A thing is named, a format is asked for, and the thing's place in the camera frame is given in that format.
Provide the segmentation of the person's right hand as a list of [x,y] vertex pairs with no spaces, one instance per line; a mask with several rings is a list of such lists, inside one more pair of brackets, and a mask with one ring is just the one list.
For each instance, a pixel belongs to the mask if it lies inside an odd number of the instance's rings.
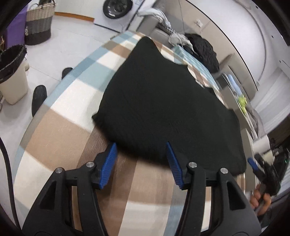
[[257,216],[265,214],[271,205],[271,196],[268,193],[263,193],[263,191],[264,185],[257,185],[249,200],[250,206]]

